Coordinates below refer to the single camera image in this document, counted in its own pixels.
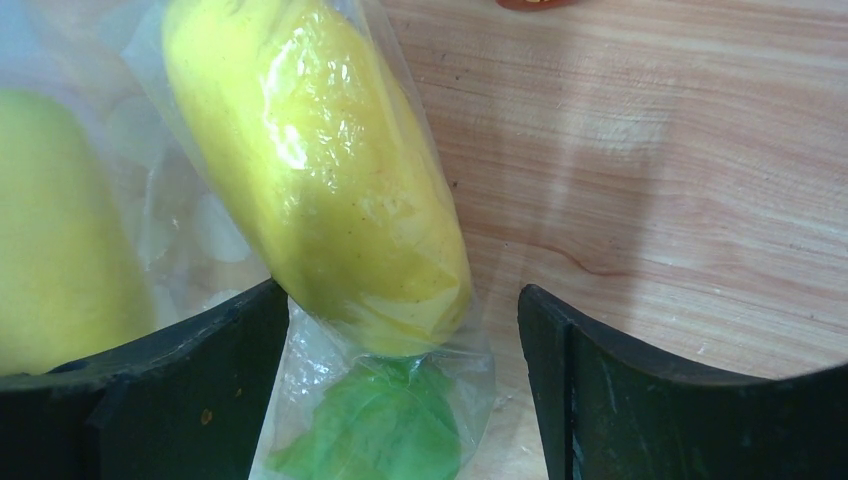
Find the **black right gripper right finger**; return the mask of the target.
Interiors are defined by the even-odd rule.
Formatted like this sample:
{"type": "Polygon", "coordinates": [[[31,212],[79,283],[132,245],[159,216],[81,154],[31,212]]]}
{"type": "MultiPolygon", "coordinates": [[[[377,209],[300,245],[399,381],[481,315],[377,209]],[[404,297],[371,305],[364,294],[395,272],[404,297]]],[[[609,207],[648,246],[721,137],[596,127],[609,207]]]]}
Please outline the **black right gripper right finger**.
{"type": "Polygon", "coordinates": [[[612,328],[536,285],[518,299],[552,479],[843,479],[847,368],[769,380],[612,328]]]}

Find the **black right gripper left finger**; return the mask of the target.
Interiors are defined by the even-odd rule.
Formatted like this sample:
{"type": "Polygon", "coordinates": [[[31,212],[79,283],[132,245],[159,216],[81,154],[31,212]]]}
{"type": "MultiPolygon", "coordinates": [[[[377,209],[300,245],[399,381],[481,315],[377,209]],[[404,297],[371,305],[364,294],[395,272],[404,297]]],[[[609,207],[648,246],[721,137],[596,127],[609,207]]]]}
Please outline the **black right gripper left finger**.
{"type": "Polygon", "coordinates": [[[125,345],[3,377],[2,478],[247,478],[287,300],[265,281],[125,345]]]}

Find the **yellow fake lemon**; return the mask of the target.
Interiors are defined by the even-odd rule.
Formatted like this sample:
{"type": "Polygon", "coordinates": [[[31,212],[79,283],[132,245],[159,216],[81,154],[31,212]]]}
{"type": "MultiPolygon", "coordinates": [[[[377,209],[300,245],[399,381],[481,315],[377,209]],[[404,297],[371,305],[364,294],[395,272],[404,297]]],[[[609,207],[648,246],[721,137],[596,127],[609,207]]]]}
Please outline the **yellow fake lemon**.
{"type": "Polygon", "coordinates": [[[148,335],[155,310],[76,116],[1,92],[1,371],[41,374],[148,335]]]}

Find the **green fake leaf vegetable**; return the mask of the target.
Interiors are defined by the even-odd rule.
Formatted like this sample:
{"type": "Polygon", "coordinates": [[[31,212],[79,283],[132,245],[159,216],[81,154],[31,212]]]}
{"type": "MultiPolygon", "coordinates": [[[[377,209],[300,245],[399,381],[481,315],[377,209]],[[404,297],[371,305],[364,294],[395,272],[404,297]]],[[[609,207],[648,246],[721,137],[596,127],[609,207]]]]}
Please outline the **green fake leaf vegetable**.
{"type": "Polygon", "coordinates": [[[461,442],[451,387],[427,360],[358,364],[325,391],[310,429],[267,465],[290,479],[454,479],[461,442]]]}

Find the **clear zip top bag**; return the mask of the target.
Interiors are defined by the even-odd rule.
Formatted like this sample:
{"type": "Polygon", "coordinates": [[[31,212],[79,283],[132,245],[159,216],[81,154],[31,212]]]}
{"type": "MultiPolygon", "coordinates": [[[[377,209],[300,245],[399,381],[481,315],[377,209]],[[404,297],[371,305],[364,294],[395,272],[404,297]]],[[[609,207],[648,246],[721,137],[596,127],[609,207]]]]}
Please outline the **clear zip top bag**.
{"type": "MultiPolygon", "coordinates": [[[[471,303],[459,329],[416,356],[370,352],[303,310],[272,276],[204,175],[164,63],[162,25],[170,2],[1,5],[1,92],[23,89],[49,96],[86,131],[153,300],[155,327],[149,334],[273,281],[288,297],[288,328],[245,479],[290,479],[270,470],[270,456],[310,429],[330,386],[356,365],[374,360],[427,360],[451,380],[447,399],[461,442],[461,467],[454,479],[463,478],[494,400],[494,362],[472,276],[471,303]]],[[[430,134],[443,174],[383,3],[327,2],[384,56],[430,134]]]]}

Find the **yellow fake banana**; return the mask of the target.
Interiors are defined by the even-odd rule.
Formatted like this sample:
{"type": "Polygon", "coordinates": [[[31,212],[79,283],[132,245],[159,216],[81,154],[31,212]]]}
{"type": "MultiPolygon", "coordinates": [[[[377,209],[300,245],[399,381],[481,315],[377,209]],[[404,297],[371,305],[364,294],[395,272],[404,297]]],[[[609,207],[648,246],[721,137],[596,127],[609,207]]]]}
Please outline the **yellow fake banana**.
{"type": "Polygon", "coordinates": [[[327,1],[172,1],[174,100],[272,276],[366,350],[446,342],[472,298],[431,136],[372,40],[327,1]]]}

